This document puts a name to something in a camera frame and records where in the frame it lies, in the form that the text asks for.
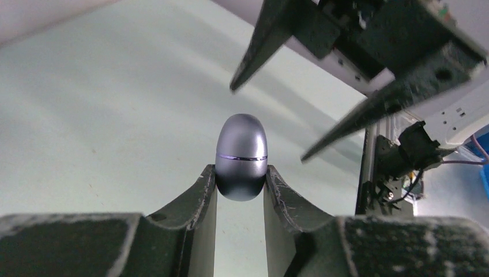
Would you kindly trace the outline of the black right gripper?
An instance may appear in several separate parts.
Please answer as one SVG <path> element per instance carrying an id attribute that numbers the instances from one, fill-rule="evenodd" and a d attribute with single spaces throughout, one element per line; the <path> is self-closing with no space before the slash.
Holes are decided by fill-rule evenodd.
<path id="1" fill-rule="evenodd" d="M 333 50 L 374 78 L 396 77 L 359 103 L 300 158 L 476 77 L 487 54 L 435 1 L 263 1 L 249 46 L 230 82 L 235 93 L 291 38 L 314 56 Z"/>

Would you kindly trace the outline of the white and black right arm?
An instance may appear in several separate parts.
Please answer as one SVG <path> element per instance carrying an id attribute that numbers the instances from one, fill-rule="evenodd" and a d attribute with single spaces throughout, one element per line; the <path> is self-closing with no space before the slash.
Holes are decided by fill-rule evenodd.
<path id="1" fill-rule="evenodd" d="M 384 69 L 394 75 L 313 144 L 302 162 L 345 136 L 470 82 L 488 66 L 488 52 L 436 1 L 264 1 L 231 91 L 291 37 L 318 59 L 337 50 L 364 77 Z M 398 148 L 378 168 L 400 177 L 437 167 L 487 124 L 488 93 L 468 93 L 406 128 Z"/>

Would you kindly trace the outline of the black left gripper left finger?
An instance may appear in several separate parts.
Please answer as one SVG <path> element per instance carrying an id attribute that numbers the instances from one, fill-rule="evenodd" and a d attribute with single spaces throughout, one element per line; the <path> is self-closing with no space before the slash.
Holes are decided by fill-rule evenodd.
<path id="1" fill-rule="evenodd" d="M 2 276 L 213 276 L 213 165 L 158 211 L 1 217 Z"/>

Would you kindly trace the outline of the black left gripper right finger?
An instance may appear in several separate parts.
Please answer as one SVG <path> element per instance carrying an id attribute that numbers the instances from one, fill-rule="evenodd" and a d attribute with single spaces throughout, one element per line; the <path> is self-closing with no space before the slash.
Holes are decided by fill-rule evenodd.
<path id="1" fill-rule="evenodd" d="M 269 276 L 487 276 L 488 234 L 450 217 L 332 216 L 274 166 L 264 186 Z"/>

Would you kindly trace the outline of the purple earbud charging case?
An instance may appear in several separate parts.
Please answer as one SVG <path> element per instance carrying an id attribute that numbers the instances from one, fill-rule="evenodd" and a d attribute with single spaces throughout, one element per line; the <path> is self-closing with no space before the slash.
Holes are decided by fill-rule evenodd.
<path id="1" fill-rule="evenodd" d="M 267 168 L 268 143 L 260 121 L 250 114 L 230 116 L 216 145 L 219 192 L 232 201 L 250 201 L 260 194 Z"/>

